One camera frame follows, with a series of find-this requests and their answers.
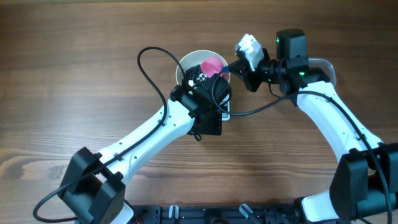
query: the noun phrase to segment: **paper cup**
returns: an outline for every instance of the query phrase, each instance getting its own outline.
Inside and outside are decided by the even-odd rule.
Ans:
[[[210,50],[197,50],[197,51],[191,52],[191,53],[187,54],[184,58],[181,59],[180,64],[181,64],[182,68],[184,69],[184,71],[187,71],[191,67],[200,65],[208,57],[217,57],[223,62],[224,66],[228,65],[226,60],[221,55],[219,55],[216,52],[212,52]],[[231,74],[229,72],[224,72],[223,78],[225,80],[227,80],[229,83],[229,81],[231,80]],[[178,85],[182,84],[182,80],[184,79],[184,77],[182,75],[182,72],[181,72],[181,69],[179,66],[177,66],[177,69],[175,70],[175,79],[176,79]]]

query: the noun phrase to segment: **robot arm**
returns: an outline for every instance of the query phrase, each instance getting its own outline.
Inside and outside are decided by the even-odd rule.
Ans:
[[[336,94],[330,79],[320,68],[308,66],[305,36],[302,30],[283,30],[277,34],[277,58],[271,60],[267,50],[252,35],[245,35],[236,46],[241,63],[230,67],[250,91],[256,91],[262,82],[279,84],[280,90],[306,113],[318,126],[339,162],[329,190],[318,195],[298,199],[301,222],[324,220],[355,220],[386,211],[386,202],[377,180],[368,177],[368,169],[374,169],[367,148],[360,140],[347,118],[326,99],[305,94],[312,91],[332,97],[365,135],[371,148],[384,162],[391,192],[392,207],[396,207],[398,192],[398,150],[396,145],[383,146],[382,141],[370,133],[344,105]],[[124,191],[138,170],[163,147],[184,134],[192,134],[199,141],[201,134],[221,134],[221,114],[215,103],[229,94],[229,85],[216,75],[197,88],[176,86],[167,101],[168,114],[163,126],[143,143],[103,169],[100,181],[94,175],[71,187],[58,196],[83,223],[127,223],[134,212],[124,200]],[[214,97],[211,87],[216,84]],[[124,150],[142,139],[158,124],[163,109],[122,140],[92,154],[87,148],[78,151],[68,165],[61,186],[79,179],[84,174],[103,166]]]
[[[250,91],[256,91],[262,82],[279,84],[281,92],[314,121],[336,155],[339,165],[330,189],[296,201],[304,214],[301,221],[350,221],[367,217],[385,212],[388,197],[392,209],[396,209],[397,144],[384,145],[340,100],[325,71],[309,67],[302,30],[279,31],[276,41],[278,60],[271,60],[266,49],[262,49],[263,54],[259,53],[261,46],[253,36],[245,35],[236,46],[236,55],[243,59],[243,63],[230,68],[230,71],[237,74]],[[329,100],[333,100],[346,114]],[[348,118],[360,133],[354,130]],[[365,146],[363,137],[370,149]],[[378,156],[382,164],[380,169],[372,154]],[[376,173],[368,175],[369,169],[376,170]],[[382,173],[386,174],[387,187],[380,184]],[[389,190],[389,195],[385,194],[385,189]]]
[[[146,139],[142,144],[128,152],[120,161],[116,161],[107,168],[116,174],[120,172],[123,175],[122,183],[128,186],[132,177],[138,170],[150,159],[152,159],[160,150],[170,144],[177,138],[187,134],[192,129],[195,118],[189,114],[186,109],[178,101],[167,101],[168,114],[164,125],[161,126],[151,137]],[[98,153],[102,155],[100,161],[105,162],[120,154],[128,146],[132,146],[138,140],[142,139],[154,126],[156,126],[163,116],[163,107],[153,117],[148,119],[144,124],[135,129],[132,133],[122,138],[120,141],[100,149]]]

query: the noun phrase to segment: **wire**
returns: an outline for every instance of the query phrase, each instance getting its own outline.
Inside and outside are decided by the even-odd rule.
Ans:
[[[289,97],[289,96],[281,96],[280,98],[278,98],[278,100],[275,100],[275,101],[273,101],[273,102],[271,102],[271,103],[269,103],[269,104],[267,104],[267,105],[265,105],[265,106],[262,106],[262,107],[260,107],[260,108],[258,108],[258,109],[255,109],[255,110],[252,110],[252,111],[248,111],[248,112],[234,113],[234,112],[229,112],[229,111],[224,110],[224,109],[216,102],[216,99],[215,99],[215,96],[214,96],[214,93],[215,93],[215,86],[216,86],[216,84],[217,84],[218,79],[220,78],[220,75],[221,75],[226,69],[228,69],[229,67],[232,67],[233,65],[235,65],[236,63],[238,63],[240,60],[241,60],[241,59],[239,59],[239,60],[237,60],[237,61],[235,61],[235,62],[229,64],[228,66],[224,67],[219,73],[216,74],[216,76],[217,76],[217,77],[216,77],[216,80],[214,81],[213,86],[211,87],[211,97],[212,97],[212,99],[213,99],[214,104],[218,107],[218,109],[219,109],[220,111],[222,111],[222,112],[224,112],[224,113],[226,113],[226,114],[234,115],[234,116],[247,116],[247,115],[251,115],[251,114],[258,113],[258,112],[263,111],[263,110],[265,110],[265,109],[267,109],[267,108],[270,108],[271,106],[274,106],[275,104],[277,104],[277,103],[279,103],[279,102],[281,102],[281,101],[283,101],[283,100],[286,100],[286,99]]]
[[[286,58],[282,58],[282,60],[280,60],[279,64],[278,64],[278,79],[282,80],[282,64],[286,61]]]
[[[126,155],[129,151],[131,151],[132,149],[134,149],[135,147],[137,147],[138,145],[140,145],[142,142],[144,142],[146,139],[148,139],[151,135],[153,135],[160,127],[161,125],[164,123],[165,119],[166,119],[166,115],[167,115],[167,102],[166,99],[164,98],[164,95],[162,94],[162,92],[159,90],[159,88],[155,85],[155,83],[148,77],[148,75],[146,74],[146,72],[144,71],[144,69],[141,66],[141,55],[142,53],[144,53],[147,50],[160,50],[165,52],[166,54],[168,54],[169,56],[171,56],[174,61],[177,63],[177,65],[180,67],[182,74],[184,75],[185,72],[180,64],[180,62],[174,57],[174,55],[172,55],[170,52],[168,52],[165,49],[162,49],[160,47],[146,47],[144,49],[142,49],[137,56],[137,64],[139,67],[139,70],[142,72],[143,76],[148,80],[148,82],[154,87],[154,89],[156,90],[156,92],[159,94],[160,98],[162,99],[163,102],[163,107],[164,107],[164,112],[163,112],[163,117],[162,119],[160,119],[159,123],[148,133],[146,134],[142,139],[138,140],[136,143],[134,143],[132,146],[128,147],[127,149],[125,149],[123,152],[121,152],[120,154],[118,154],[117,156],[115,156],[114,158],[110,159],[108,162],[105,162],[102,166],[97,167],[95,170],[81,176],[79,179],[70,182],[68,184],[65,184],[64,186],[58,188],[57,190],[54,190],[53,192],[51,192],[50,194],[48,194],[46,197],[44,197],[33,209],[33,217],[40,221],[40,222],[45,222],[45,223],[61,223],[61,222],[70,222],[70,221],[75,221],[78,220],[77,217],[72,217],[72,218],[60,218],[60,219],[47,219],[47,218],[43,218],[40,217],[38,214],[39,208],[48,200],[50,200],[52,197],[54,197],[56,194],[58,194],[59,192],[66,190],[68,187],[77,184],[79,182],[81,182],[82,180],[85,180],[86,178],[94,175],[94,174],[98,174],[100,173],[104,168],[106,168],[108,165],[112,164],[115,161],[118,161],[120,158],[122,158],[124,155]]]
[[[274,97],[276,97],[276,98],[280,98],[280,96],[278,96],[278,95],[276,95],[276,94],[274,94],[274,93],[272,92],[271,83],[268,83],[268,89],[269,89],[269,92],[271,93],[272,96],[274,96]]]
[[[229,94],[228,94],[228,96],[229,96],[228,99],[226,101],[222,102],[220,104],[220,106],[226,105],[232,99],[232,88],[231,88],[231,86],[229,86]]]
[[[364,219],[364,218],[359,218],[359,220],[360,220],[361,222],[365,223],[365,224],[372,224],[371,222],[367,221],[367,220]]]

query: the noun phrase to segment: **pink object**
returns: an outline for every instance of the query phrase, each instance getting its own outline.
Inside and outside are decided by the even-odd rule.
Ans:
[[[208,77],[212,77],[214,74],[219,73],[223,67],[224,64],[218,57],[208,57],[200,65],[201,70]]]

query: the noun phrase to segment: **wooden table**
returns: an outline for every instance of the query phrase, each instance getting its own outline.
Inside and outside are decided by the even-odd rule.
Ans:
[[[232,62],[248,32],[275,58],[275,33],[301,28],[309,56],[334,64],[336,90],[352,112],[386,143],[397,142],[396,9],[294,0],[0,6],[0,222],[37,223],[34,205],[58,187],[74,152],[116,142],[162,106],[137,67],[147,46],[177,58],[208,49]],[[142,64],[168,96],[173,60],[150,51]],[[231,86],[233,111],[274,100],[266,85],[251,93],[233,77]],[[133,178],[126,198],[134,205],[291,202],[326,190],[336,165],[317,127],[285,101],[232,117],[222,136],[174,141]],[[71,212],[56,198],[40,214]]]

